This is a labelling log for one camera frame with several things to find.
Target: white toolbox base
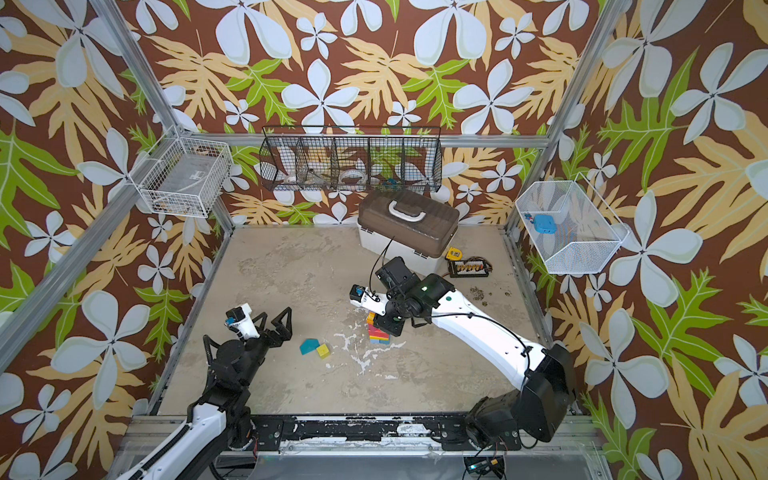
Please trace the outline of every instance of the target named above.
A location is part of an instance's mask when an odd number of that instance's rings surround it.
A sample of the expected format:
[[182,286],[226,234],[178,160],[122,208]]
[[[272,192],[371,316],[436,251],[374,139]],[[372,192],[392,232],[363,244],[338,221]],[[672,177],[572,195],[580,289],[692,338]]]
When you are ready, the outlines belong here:
[[[389,238],[384,237],[380,233],[364,230],[361,226],[358,226],[357,230],[360,233],[360,244],[362,247],[371,250],[376,255],[380,255],[386,248],[387,243],[389,243]],[[411,247],[393,240],[384,258],[389,260],[395,257],[402,257],[409,269],[427,276],[430,273],[437,273],[440,268],[445,266],[444,256],[445,251],[437,258],[424,257],[415,252]]]

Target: toolbox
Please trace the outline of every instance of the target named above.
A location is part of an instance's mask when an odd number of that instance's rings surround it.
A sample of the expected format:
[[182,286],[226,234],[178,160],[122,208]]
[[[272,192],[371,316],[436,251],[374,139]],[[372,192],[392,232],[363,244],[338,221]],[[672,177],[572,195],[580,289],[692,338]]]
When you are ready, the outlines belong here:
[[402,257],[409,269],[429,275],[443,257],[458,227],[458,210],[410,190],[377,191],[359,207],[360,243],[385,258]]

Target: stack of colorful blocks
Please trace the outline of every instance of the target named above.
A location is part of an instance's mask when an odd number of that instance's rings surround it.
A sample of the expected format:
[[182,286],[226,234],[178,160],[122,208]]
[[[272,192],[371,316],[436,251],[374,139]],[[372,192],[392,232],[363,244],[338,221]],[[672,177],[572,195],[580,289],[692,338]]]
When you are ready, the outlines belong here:
[[368,315],[368,319],[366,320],[368,323],[368,338],[371,340],[371,343],[389,345],[389,334],[373,326],[374,318],[376,318],[376,314],[370,313]]

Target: yellow block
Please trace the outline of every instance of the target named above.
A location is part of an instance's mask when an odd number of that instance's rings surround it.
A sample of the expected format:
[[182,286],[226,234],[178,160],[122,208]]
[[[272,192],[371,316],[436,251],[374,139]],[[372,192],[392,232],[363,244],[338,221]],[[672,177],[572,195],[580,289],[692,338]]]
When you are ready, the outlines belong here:
[[451,247],[448,249],[448,252],[445,254],[445,259],[457,261],[457,260],[461,260],[463,256],[464,254],[462,253],[461,250],[459,250],[456,247]]
[[317,347],[316,350],[321,359],[324,359],[331,354],[330,350],[328,350],[328,346],[325,343]]

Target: brown toolbox lid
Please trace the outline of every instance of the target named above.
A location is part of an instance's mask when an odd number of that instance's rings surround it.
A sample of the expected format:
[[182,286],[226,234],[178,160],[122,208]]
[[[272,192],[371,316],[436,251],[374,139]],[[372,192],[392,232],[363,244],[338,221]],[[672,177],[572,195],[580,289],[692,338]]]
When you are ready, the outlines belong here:
[[360,203],[358,223],[366,230],[436,258],[442,255],[456,231],[458,210],[410,190],[379,191]]

